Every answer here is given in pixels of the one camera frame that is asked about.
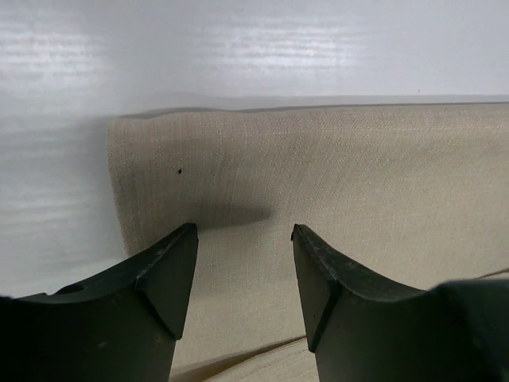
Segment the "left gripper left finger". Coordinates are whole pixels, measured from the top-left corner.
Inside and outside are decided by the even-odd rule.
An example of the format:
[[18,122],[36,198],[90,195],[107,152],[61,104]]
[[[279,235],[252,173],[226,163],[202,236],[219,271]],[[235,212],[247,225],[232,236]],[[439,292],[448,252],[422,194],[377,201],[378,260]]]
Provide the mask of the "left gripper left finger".
[[2,380],[168,380],[197,249],[196,225],[183,224],[54,294],[2,297]]

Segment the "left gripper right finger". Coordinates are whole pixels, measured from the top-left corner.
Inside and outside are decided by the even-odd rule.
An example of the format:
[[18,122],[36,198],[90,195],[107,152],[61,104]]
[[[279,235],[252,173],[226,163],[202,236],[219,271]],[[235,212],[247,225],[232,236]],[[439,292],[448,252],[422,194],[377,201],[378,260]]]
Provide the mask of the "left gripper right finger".
[[303,224],[291,240],[320,380],[507,380],[506,279],[419,290],[347,257]]

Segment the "beige cloth napkin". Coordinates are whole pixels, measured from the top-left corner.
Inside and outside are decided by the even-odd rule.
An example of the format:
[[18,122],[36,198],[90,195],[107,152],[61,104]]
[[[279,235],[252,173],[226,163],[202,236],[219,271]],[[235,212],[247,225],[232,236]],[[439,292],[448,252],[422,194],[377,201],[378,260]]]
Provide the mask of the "beige cloth napkin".
[[199,230],[173,381],[317,379],[295,224],[420,289],[508,266],[505,103],[124,116],[107,155],[129,255]]

